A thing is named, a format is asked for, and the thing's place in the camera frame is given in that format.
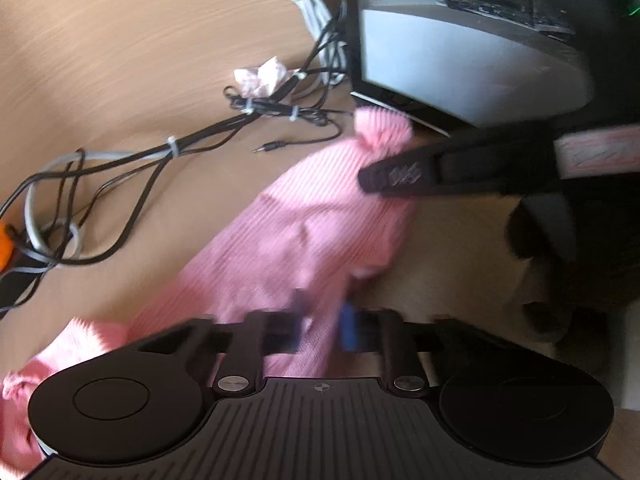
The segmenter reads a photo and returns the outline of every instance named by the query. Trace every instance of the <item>computer monitor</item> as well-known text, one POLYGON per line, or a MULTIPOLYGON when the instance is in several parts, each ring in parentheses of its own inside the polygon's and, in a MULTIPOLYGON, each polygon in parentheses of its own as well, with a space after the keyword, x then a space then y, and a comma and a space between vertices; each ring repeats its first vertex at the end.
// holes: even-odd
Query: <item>computer monitor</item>
POLYGON ((592 95, 549 0, 348 0, 353 93, 442 133, 545 118, 592 95))

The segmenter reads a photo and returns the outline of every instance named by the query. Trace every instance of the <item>wooden desk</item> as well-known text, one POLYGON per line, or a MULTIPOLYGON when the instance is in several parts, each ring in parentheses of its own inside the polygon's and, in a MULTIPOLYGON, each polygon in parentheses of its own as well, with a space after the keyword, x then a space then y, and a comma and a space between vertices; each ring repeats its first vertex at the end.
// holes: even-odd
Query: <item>wooden desk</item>
MULTIPOLYGON (((79 146, 137 150, 226 118, 222 89, 233 69, 274 55, 295 67, 311 44, 287 0, 0 0, 0 196, 79 146)), ((347 92, 335 91, 332 105, 352 106, 347 92)), ((300 123, 261 120, 222 150, 172 162, 123 250, 99 266, 54 270, 33 301, 0 323, 0 376, 73 316, 130 317, 263 187, 316 149, 253 155, 252 148, 316 134, 300 123)), ((88 251, 114 240, 141 184, 127 183, 99 204, 88 251)), ((43 209, 53 192, 42 186, 43 209)), ((92 186, 81 192, 89 196, 92 186)), ((370 291, 369 304, 415 320, 455 314, 508 335, 501 305, 522 272, 502 237, 512 206, 423 201, 408 249, 370 291)), ((14 208, 9 220, 19 218, 14 208)), ((638 425, 621 414, 603 451, 625 479, 640 477, 631 451, 638 425)))

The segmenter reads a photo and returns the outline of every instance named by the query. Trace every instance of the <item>pink sock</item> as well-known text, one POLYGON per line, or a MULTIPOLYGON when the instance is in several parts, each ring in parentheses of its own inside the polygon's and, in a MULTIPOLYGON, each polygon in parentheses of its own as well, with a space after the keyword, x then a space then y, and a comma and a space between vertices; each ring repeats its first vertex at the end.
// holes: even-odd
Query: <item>pink sock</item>
POLYGON ((306 158, 264 190, 194 257, 129 327, 74 320, 22 370, 4 378, 0 402, 0 478, 21 478, 42 459, 27 404, 51 374, 191 317, 241 321, 250 310, 281 310, 303 289, 308 323, 300 351, 272 356, 265 375, 324 373, 340 306, 354 278, 390 263, 412 202, 364 195, 358 170, 397 153, 410 140, 409 121, 381 108, 361 108, 356 137, 306 158))

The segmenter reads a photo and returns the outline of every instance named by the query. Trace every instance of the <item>metal screw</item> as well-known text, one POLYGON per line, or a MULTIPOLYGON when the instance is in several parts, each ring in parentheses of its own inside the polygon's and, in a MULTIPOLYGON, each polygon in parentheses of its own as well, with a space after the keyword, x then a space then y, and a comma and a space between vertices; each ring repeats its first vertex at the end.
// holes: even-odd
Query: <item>metal screw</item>
POLYGON ((228 375, 218 381, 218 387, 226 392, 240 392, 248 385, 249 381, 239 375, 228 375))
POLYGON ((394 386, 398 388, 398 390, 417 392, 424 388, 424 379, 416 377, 415 375, 403 375, 394 381, 394 386))

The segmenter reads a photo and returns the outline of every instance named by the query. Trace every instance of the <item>orange object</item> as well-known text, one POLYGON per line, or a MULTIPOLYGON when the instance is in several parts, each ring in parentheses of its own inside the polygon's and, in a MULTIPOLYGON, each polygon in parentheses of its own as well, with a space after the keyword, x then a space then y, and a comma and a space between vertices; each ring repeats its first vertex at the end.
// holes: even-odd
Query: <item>orange object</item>
POLYGON ((3 270, 14 252, 14 243, 6 233, 6 228, 2 222, 0 222, 0 270, 3 270))

